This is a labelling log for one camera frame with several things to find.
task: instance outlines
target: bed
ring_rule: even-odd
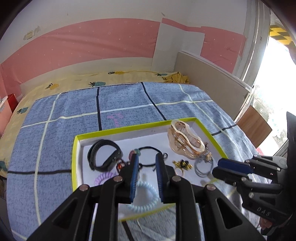
[[[204,91],[174,74],[175,78],[171,73],[100,73],[45,83],[22,99],[0,140],[0,159],[8,168],[8,215],[16,240],[30,236],[72,193],[71,155],[78,134],[197,117],[228,158],[244,161],[257,154],[241,129]],[[259,217],[241,208],[234,187],[213,182],[258,225]],[[129,240],[126,225],[135,240],[173,240],[174,212],[171,207],[119,222],[118,240]]]

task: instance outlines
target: tray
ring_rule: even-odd
[[[223,152],[219,144],[215,141],[208,130],[202,125],[202,123],[197,118],[184,118],[180,119],[187,124],[189,124],[191,130],[195,132],[204,142],[209,143],[209,151],[213,155],[214,166],[217,165],[217,161],[225,157],[226,154]],[[87,153],[90,147],[99,139],[109,139],[114,141],[119,145],[123,152],[123,159],[128,161],[128,155],[131,150],[135,148],[140,148],[143,146],[153,146],[159,149],[162,153],[167,153],[168,158],[165,160],[166,165],[175,167],[172,161],[179,161],[181,159],[188,160],[192,165],[194,165],[194,160],[189,160],[185,156],[178,155],[173,152],[169,146],[167,130],[170,126],[171,120],[160,121],[154,123],[147,123],[142,125],[120,127],[115,129],[97,131],[92,133],[81,134],[75,137],[73,145],[72,154],[72,186],[73,190],[76,190],[81,184],[85,183],[89,186],[94,186],[95,178],[101,173],[99,171],[93,171],[89,167],[87,160]],[[103,146],[97,153],[96,164],[100,165],[106,160],[106,158],[115,150],[111,146]],[[155,163],[156,151],[154,150],[142,150],[139,156],[139,162],[142,164]],[[207,171],[210,169],[210,164],[204,162],[199,164],[199,169],[201,171]],[[211,182],[211,179],[200,178],[195,174],[194,168],[188,171],[184,171],[184,178],[190,181],[192,184],[205,186],[207,183]],[[156,171],[153,171],[151,167],[143,167],[139,172],[139,179],[141,181],[146,181],[150,183],[158,192]],[[140,190],[136,192],[136,197],[134,199],[134,204],[136,205],[146,205],[151,199],[151,194],[149,191]],[[135,213],[127,208],[125,204],[119,204],[118,207],[118,219],[127,220],[132,218],[138,218],[152,212],[160,211],[171,205],[158,203],[154,210],[145,213]]]

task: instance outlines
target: blue blanket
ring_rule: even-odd
[[[192,85],[112,85],[37,100],[18,134],[7,177],[8,214],[15,238],[30,236],[72,193],[71,155],[76,135],[187,117],[197,117],[228,158],[244,161],[257,153],[234,121]],[[215,185],[239,203],[239,195],[230,197],[231,186]],[[256,217],[242,212],[256,225]]]

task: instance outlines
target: purple spiral hair tie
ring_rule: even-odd
[[[117,173],[115,172],[103,172],[101,175],[99,175],[95,180],[94,180],[94,184],[100,185],[103,181],[106,181],[112,177],[117,176]]]

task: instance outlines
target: pink box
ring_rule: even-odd
[[[5,127],[7,126],[11,116],[12,112],[6,96],[0,103],[0,136],[3,135]]]

